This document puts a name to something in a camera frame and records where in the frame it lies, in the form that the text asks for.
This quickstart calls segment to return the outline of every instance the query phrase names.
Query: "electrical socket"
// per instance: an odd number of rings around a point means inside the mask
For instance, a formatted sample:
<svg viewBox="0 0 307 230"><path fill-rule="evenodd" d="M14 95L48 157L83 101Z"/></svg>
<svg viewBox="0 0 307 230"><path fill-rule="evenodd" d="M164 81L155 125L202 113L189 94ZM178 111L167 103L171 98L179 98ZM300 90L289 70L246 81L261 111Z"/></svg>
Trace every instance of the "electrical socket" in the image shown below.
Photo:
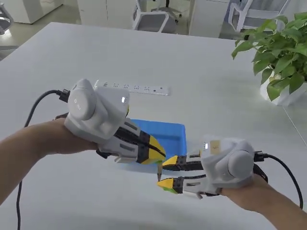
<svg viewBox="0 0 307 230"><path fill-rule="evenodd" d="M170 95L170 88L168 86L148 86L148 85L138 85L138 84L119 84L119 83L109 83L104 82L104 87L125 89L129 92L136 93L146 93L146 94L157 94L157 95Z"/></svg>

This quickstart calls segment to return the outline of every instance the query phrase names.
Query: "black cord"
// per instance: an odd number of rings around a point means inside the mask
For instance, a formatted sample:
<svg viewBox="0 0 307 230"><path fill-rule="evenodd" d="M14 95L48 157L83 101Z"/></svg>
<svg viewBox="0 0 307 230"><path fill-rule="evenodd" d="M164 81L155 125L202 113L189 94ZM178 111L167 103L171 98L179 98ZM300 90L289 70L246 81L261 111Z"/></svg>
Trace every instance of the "black cord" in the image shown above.
<svg viewBox="0 0 307 230"><path fill-rule="evenodd" d="M42 99L44 99L46 96L50 95L50 94L56 94L58 96L62 96L63 95L63 92L61 90L50 90L50 91L47 91L45 92L44 94L42 94L37 100L36 102L34 103L34 105L32 106L32 109L30 111L30 114L27 118L27 121L25 122L25 125L24 127L27 127L29 126L29 123L32 119L32 116L33 116L33 113L37 107L37 105L40 103L40 101ZM18 186L18 193L17 193L17 200L16 200L16 211L17 211L17 230L20 230L20 227L21 227L21 215L20 215L20 196L21 196L21 190L23 188L23 181L21 181L19 183L19 186Z"/></svg>
<svg viewBox="0 0 307 230"><path fill-rule="evenodd" d="M290 177L291 177L291 179L292 179L292 181L295 185L295 188L297 190L298 199L299 199L299 207L301 209L303 209L303 206L304 206L303 195L302 195L301 189L300 189L300 187L297 183L297 180L296 180L295 176L293 175L293 173L291 172L291 170L289 169L289 167L281 159L279 159L279 158L277 158L273 155L266 154L266 153L256 153L254 161L264 161L265 158L271 158L271 159L277 161L278 163L280 163L286 169L286 171L290 175Z"/></svg>

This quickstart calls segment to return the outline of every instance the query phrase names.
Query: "blue tray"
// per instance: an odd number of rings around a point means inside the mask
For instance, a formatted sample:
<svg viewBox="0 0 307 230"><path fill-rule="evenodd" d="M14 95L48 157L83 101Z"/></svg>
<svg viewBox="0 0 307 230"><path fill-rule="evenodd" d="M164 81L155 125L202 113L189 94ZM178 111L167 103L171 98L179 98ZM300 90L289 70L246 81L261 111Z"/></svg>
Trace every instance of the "blue tray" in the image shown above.
<svg viewBox="0 0 307 230"><path fill-rule="evenodd" d="M186 129L182 124L132 120L142 131L153 135L166 151L166 159L187 154ZM156 173L156 165L137 163L122 165L125 170Z"/></svg>

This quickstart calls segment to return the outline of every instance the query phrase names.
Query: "office chair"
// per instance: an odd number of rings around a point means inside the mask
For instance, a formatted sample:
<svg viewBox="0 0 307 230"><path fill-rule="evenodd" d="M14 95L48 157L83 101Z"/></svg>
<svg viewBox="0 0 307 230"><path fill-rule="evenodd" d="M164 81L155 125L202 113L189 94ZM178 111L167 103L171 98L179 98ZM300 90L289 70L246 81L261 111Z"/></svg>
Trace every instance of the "office chair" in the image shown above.
<svg viewBox="0 0 307 230"><path fill-rule="evenodd" d="M151 11L152 12L154 12L154 11L168 12L173 18L175 18L175 22L178 23L178 17L176 16L176 13L179 14L179 18L181 18L182 12L180 12L179 10L176 10L174 8L169 7L169 3L170 3L170 0L166 0L165 7L161 7L162 0L159 0L158 8L152 9Z"/></svg>
<svg viewBox="0 0 307 230"><path fill-rule="evenodd" d="M266 19L282 15L290 0L242 0L239 4L231 3L228 23L235 31L253 29L263 24Z"/></svg>
<svg viewBox="0 0 307 230"><path fill-rule="evenodd" d="M4 3L0 2L0 36L4 35L13 24L14 20L4 8ZM0 46L0 51L17 49L18 46Z"/></svg>
<svg viewBox="0 0 307 230"><path fill-rule="evenodd" d="M168 12L142 10L141 0L136 0L132 19L133 30L173 34L177 27L175 19Z"/></svg>

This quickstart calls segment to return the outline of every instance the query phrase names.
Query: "gray floor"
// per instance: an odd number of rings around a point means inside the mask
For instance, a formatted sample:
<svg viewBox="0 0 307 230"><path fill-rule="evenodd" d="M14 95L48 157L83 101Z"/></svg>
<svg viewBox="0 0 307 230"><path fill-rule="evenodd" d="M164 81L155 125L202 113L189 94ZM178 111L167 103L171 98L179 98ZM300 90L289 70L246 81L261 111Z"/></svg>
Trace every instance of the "gray floor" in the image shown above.
<svg viewBox="0 0 307 230"><path fill-rule="evenodd" d="M148 2L148 8L155 7L155 2ZM171 1L171 7L183 11L183 18L178 23L178 34L188 34L187 16L189 0ZM15 23L5 35L0 36L0 46L20 46L50 22L81 24L77 0L64 0L64 5L55 9L33 24Z"/></svg>

